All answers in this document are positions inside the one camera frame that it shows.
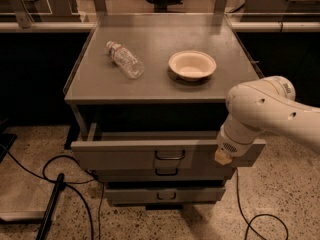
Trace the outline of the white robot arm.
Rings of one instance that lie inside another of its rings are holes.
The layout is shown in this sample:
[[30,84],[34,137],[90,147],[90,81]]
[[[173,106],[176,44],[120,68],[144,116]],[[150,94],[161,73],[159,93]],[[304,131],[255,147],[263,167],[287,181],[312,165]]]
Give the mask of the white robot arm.
[[226,108],[228,116],[217,135],[214,155],[221,165],[246,154],[264,131],[320,153],[320,109],[296,102],[295,89],[284,77],[266,77],[232,87]]

